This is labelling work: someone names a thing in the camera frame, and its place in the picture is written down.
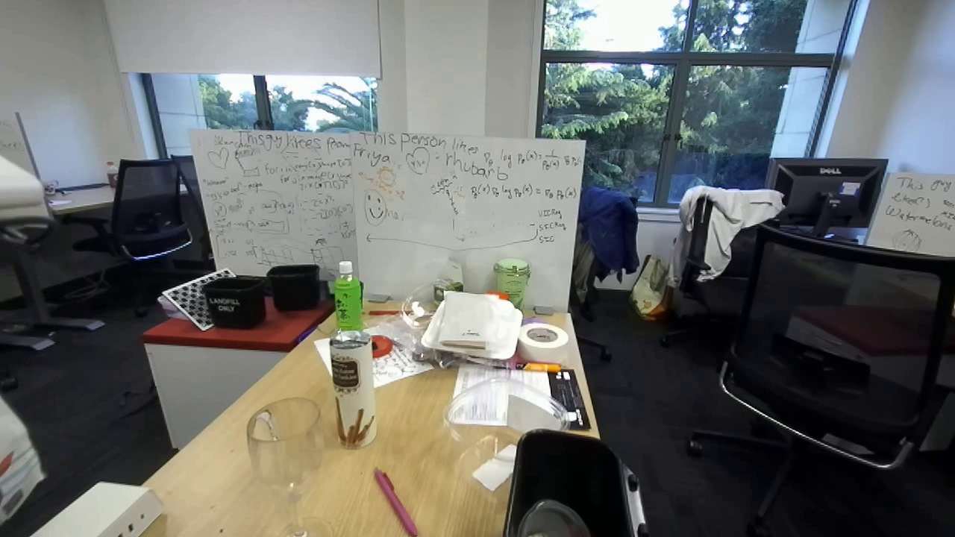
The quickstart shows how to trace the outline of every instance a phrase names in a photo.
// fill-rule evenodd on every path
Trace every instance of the window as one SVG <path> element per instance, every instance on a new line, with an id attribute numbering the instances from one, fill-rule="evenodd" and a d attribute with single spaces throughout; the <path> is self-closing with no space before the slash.
<path id="1" fill-rule="evenodd" d="M 586 183 L 678 205 L 811 154 L 854 0 L 546 0 L 541 138 L 587 139 Z"/>
<path id="2" fill-rule="evenodd" d="M 377 132 L 374 78 L 144 74 L 159 154 L 192 154 L 198 128 Z"/>

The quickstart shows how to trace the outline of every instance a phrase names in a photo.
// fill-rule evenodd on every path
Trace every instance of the green foliage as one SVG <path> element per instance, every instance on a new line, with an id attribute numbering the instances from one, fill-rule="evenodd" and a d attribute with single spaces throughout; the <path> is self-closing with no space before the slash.
<path id="1" fill-rule="evenodd" d="M 284 86 L 270 86 L 274 132 L 304 132 L 310 102 L 292 99 Z"/>
<path id="2" fill-rule="evenodd" d="M 211 74 L 199 74 L 199 99 L 210 128 L 253 128 L 256 99 L 241 93 L 232 99 Z M 358 90 L 325 84 L 317 99 L 296 99 L 287 86 L 270 86 L 274 132 L 304 132 L 308 113 L 319 110 L 319 132 L 377 132 L 377 84 Z"/>
<path id="3" fill-rule="evenodd" d="M 256 99 L 250 93 L 232 102 L 231 90 L 225 90 L 216 78 L 199 74 L 199 96 L 210 128 L 253 128 Z"/>
<path id="4" fill-rule="evenodd" d="M 692 51 L 741 53 L 798 47 L 807 0 L 698 0 Z M 580 23 L 595 11 L 575 0 L 546 2 L 546 47 L 575 51 Z M 660 28 L 660 51 L 681 51 L 687 10 Z M 543 138 L 587 139 L 586 180 L 634 189 L 640 177 L 656 177 L 666 139 L 675 68 L 637 62 L 550 62 L 543 80 Z M 771 154 L 774 132 L 787 84 L 787 68 L 692 65 L 681 113 L 678 172 L 704 172 L 720 154 Z"/>
<path id="5" fill-rule="evenodd" d="M 319 125 L 319 132 L 380 132 L 380 116 L 377 116 L 377 84 L 361 80 L 364 86 L 346 90 L 340 84 L 325 84 L 317 93 L 313 108 L 328 113 L 328 119 Z"/>

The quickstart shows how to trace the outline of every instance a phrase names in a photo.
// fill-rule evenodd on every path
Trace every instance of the drinking glass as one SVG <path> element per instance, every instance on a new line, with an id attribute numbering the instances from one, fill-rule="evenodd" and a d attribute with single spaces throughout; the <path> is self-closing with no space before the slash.
<path id="1" fill-rule="evenodd" d="M 313 535 L 299 512 L 302 486 L 322 463 L 319 406 L 304 396 L 274 401 L 256 408 L 246 426 L 256 478 L 272 484 L 289 505 L 287 535 Z"/>

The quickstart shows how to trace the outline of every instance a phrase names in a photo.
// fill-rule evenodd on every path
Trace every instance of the computer monitor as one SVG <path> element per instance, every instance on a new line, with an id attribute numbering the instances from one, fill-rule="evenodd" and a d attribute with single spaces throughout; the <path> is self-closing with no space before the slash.
<path id="1" fill-rule="evenodd" d="M 774 157 L 766 186 L 783 190 L 778 222 L 811 227 L 811 235 L 869 227 L 887 163 L 887 157 Z"/>

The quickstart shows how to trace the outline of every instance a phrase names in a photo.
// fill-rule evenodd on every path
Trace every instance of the wooden desk surface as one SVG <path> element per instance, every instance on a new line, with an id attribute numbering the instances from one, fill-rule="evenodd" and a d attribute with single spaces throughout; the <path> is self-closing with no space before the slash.
<path id="1" fill-rule="evenodd" d="M 434 369 L 377 392 L 380 435 L 364 451 L 343 451 L 334 438 L 334 392 L 319 354 L 317 338 L 328 338 L 334 317 L 313 338 L 296 347 L 274 369 L 249 387 L 225 415 L 219 415 L 192 444 L 184 444 L 146 486 L 164 505 L 167 535 L 265 535 L 287 517 L 281 494 L 259 484 L 246 451 L 246 421 L 281 396 L 310 396 L 322 412 L 325 457 L 317 480 L 304 493 L 304 520 L 322 535 L 402 535 L 386 494 L 374 484 L 374 468 L 390 475 L 420 535 L 501 535 L 511 484 L 484 493 L 466 468 L 487 459 L 495 444 L 490 430 L 468 430 L 466 441 L 444 426 L 458 369 Z M 599 435 L 580 348 L 571 348 L 586 406 L 595 417 L 587 435 Z"/>

